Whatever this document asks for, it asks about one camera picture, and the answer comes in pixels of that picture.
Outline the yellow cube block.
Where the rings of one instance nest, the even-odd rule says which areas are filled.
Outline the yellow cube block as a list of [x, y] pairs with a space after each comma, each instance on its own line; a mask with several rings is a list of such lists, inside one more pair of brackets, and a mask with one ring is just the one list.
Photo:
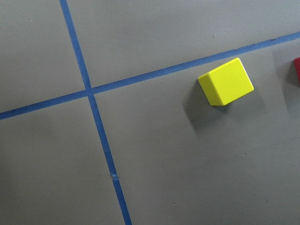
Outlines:
[[240, 58], [222, 64], [197, 80], [211, 106], [225, 106], [254, 90]]

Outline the red cube block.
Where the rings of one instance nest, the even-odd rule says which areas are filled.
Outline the red cube block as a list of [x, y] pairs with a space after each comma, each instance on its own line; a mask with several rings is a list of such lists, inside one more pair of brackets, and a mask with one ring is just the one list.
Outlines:
[[293, 64], [294, 64], [294, 67], [295, 67], [295, 71], [296, 71], [296, 74], [297, 74], [298, 81], [300, 83], [300, 57], [294, 59]]

